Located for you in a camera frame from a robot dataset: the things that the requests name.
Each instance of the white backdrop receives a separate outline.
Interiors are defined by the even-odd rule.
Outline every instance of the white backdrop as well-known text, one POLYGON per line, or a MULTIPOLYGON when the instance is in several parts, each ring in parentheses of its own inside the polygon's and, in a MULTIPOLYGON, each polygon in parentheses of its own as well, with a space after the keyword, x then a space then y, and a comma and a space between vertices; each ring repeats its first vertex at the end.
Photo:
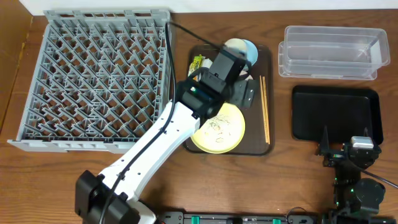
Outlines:
POLYGON ((172 12, 236 12, 317 9, 397 9, 398 0, 20 0, 34 15, 49 9, 167 8, 172 12))

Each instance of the gray plastic crate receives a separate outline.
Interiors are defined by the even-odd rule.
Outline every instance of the gray plastic crate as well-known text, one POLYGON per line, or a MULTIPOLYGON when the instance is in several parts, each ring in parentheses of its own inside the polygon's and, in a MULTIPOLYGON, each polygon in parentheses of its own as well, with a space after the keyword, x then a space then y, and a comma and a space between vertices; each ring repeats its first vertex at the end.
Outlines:
POLYGON ((8 142, 37 152, 128 151, 169 100, 169 11, 44 13, 49 25, 8 142))

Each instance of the transparent plastic bin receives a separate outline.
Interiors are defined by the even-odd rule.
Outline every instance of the transparent plastic bin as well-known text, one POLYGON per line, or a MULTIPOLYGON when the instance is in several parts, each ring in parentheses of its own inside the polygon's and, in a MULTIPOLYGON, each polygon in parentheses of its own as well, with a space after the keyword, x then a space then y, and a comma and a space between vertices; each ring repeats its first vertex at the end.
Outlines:
POLYGON ((278 59, 282 77, 373 80, 390 52, 382 29, 288 26, 278 59))

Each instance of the black tray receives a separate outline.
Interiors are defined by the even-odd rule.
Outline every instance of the black tray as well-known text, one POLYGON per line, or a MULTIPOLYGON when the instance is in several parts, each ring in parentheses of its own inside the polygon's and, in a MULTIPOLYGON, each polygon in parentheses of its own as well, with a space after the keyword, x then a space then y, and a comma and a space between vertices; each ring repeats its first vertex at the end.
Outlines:
MULTIPOLYGON (((270 131, 270 144, 266 143, 264 134, 264 124, 262 116, 261 94, 260 88, 254 96, 252 106, 248 110, 242 110, 244 120, 246 123, 244 136, 242 141, 231 151, 222 153, 220 155, 242 155, 242 156, 264 156, 274 147, 274 120, 273 120, 273 104, 272 104, 272 63, 271 53, 265 46, 257 46, 259 50, 259 57, 257 63, 252 68, 251 76, 253 79, 258 80, 259 76, 266 78, 267 85, 267 102, 268 102, 268 120, 270 131)), ((190 51, 189 64, 193 61, 194 56, 202 54, 206 58, 214 60, 218 52, 209 45, 197 45, 190 51)), ((186 150, 193 153, 207 152, 199 149, 191 138, 188 138, 183 146, 186 150)))
POLYGON ((379 95, 370 89, 296 86, 292 93, 293 135, 317 141, 328 128, 330 142, 348 142, 364 129, 377 144, 383 142, 379 95))

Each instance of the wooden tabletop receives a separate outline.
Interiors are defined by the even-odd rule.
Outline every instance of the wooden tabletop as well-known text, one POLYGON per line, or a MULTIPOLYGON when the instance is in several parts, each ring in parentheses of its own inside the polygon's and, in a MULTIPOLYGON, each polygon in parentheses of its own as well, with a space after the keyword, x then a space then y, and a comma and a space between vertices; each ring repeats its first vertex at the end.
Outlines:
MULTIPOLYGON (((176 14, 174 20, 213 42, 237 37, 270 48, 275 148, 266 157, 198 155, 179 148, 142 193, 149 205, 157 210, 260 214, 285 214, 296 206, 311 212, 333 208, 334 170, 322 166, 314 142, 292 137, 291 94, 298 84, 376 90, 384 142, 369 170, 398 182, 398 10, 176 14), (289 25, 382 28, 391 64, 382 67, 374 81, 282 78, 276 69, 278 44, 289 25)), ((16 137, 46 25, 46 18, 34 18, 0 135, 0 223, 81 223, 74 213, 75 181, 84 170, 97 174, 120 157, 109 152, 24 152, 6 142, 16 137)), ((177 31, 179 79, 185 77, 189 50, 197 44, 201 42, 177 31)), ((385 186, 380 214, 398 218, 398 190, 385 186)))

